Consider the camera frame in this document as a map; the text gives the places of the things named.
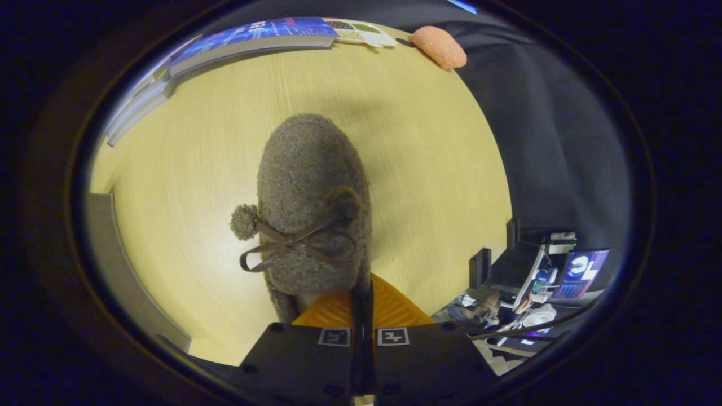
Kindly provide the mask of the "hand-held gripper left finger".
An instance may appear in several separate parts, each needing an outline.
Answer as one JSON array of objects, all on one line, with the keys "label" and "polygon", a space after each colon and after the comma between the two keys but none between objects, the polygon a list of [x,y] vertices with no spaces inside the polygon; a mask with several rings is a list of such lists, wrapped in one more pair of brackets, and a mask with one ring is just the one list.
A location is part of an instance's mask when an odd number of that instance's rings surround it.
[{"label": "hand-held gripper left finger", "polygon": [[364,294],[324,295],[292,323],[269,324],[231,381],[265,399],[361,396]]}]

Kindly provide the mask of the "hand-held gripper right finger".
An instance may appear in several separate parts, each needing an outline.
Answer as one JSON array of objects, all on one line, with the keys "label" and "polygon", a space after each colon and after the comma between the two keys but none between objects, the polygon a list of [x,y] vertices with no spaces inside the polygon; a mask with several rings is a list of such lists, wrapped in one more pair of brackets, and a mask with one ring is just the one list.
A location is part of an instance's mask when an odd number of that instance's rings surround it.
[{"label": "hand-held gripper right finger", "polygon": [[487,399],[498,383],[455,321],[435,322],[372,275],[364,325],[364,394],[376,399]]}]

